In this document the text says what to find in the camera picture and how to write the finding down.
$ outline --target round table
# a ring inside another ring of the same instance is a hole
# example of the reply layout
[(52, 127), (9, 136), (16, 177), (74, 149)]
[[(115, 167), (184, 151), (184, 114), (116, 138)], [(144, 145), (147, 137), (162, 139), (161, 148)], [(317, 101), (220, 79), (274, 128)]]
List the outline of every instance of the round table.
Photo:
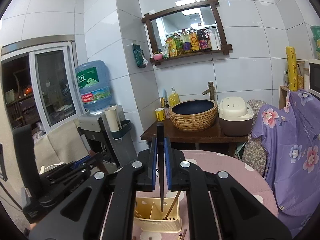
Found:
[[(203, 171), (217, 173), (218, 171), (227, 171), (235, 178), (247, 191), (254, 195), (271, 213), (278, 216), (278, 207), (267, 182), (249, 165), (232, 158), (230, 156), (207, 151), (183, 151), (186, 160), (198, 165)], [(164, 178), (165, 197), (175, 197), (177, 192), (171, 192), (166, 185)], [(137, 192), (137, 197), (160, 197), (159, 180), (156, 177), (156, 189), (153, 192)], [(188, 208), (185, 192), (179, 195), (180, 217), (182, 219), (182, 230), (187, 229), (185, 240), (189, 240)], [(144, 232), (141, 228), (133, 224), (132, 236), (137, 240), (176, 240), (179, 233), (153, 233)]]

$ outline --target white rice cooker lid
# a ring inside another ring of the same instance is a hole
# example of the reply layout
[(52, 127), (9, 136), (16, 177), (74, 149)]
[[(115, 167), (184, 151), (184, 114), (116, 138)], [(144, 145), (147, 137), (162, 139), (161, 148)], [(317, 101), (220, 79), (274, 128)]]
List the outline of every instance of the white rice cooker lid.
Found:
[(246, 121), (253, 118), (253, 110), (241, 97), (227, 97), (219, 104), (219, 117), (227, 121)]

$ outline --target sink basin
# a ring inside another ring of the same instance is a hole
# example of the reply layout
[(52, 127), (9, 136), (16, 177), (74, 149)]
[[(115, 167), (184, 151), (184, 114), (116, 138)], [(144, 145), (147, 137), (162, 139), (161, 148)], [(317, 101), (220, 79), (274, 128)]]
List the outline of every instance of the sink basin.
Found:
[(183, 131), (202, 131), (209, 128), (217, 113), (218, 104), (207, 99), (184, 101), (169, 109), (171, 122)]

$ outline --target yellow soap bottle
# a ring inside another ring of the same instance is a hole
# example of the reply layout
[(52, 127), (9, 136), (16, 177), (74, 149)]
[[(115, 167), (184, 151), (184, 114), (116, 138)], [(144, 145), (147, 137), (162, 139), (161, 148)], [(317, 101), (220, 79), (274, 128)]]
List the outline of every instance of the yellow soap bottle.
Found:
[(171, 88), (172, 92), (169, 96), (169, 106), (175, 106), (176, 104), (180, 103), (179, 95), (176, 93), (174, 88)]

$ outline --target sliding glass door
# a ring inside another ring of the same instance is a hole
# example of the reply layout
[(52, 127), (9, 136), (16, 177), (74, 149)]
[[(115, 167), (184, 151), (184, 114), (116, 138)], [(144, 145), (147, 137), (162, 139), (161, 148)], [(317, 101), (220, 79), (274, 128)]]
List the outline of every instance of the sliding glass door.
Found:
[(35, 101), (46, 131), (81, 115), (67, 46), (30, 52), (29, 59)]

